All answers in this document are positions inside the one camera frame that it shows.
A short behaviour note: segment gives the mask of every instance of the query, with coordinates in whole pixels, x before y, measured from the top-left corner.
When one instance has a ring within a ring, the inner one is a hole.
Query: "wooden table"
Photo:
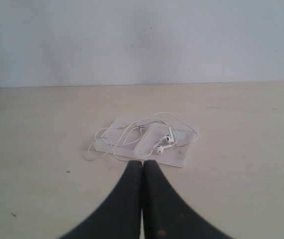
[[[0,89],[0,238],[57,238],[107,197],[126,164],[90,162],[119,115],[171,112],[199,127],[183,199],[238,239],[284,238],[284,82]]]

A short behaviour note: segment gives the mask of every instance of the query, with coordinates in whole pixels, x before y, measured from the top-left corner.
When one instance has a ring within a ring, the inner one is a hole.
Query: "beige surface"
[[[85,159],[96,130],[159,111],[199,126],[186,166],[161,166],[187,203],[234,238],[283,239],[284,82],[0,89],[0,238],[76,226],[125,168]]]

